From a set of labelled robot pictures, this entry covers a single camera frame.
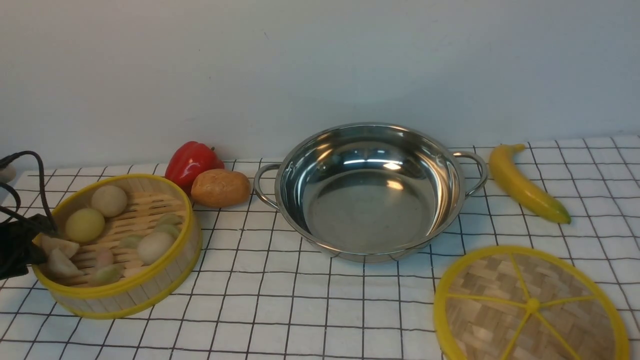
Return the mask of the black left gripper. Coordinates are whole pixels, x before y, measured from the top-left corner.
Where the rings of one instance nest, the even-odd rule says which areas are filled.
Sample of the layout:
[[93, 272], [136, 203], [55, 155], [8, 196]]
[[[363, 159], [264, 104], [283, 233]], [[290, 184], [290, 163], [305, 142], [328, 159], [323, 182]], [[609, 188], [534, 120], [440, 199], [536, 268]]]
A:
[[53, 235], [57, 224], [50, 219], [5, 220], [0, 225], [0, 279], [24, 276], [29, 265], [46, 264], [48, 255], [34, 239], [43, 233]]

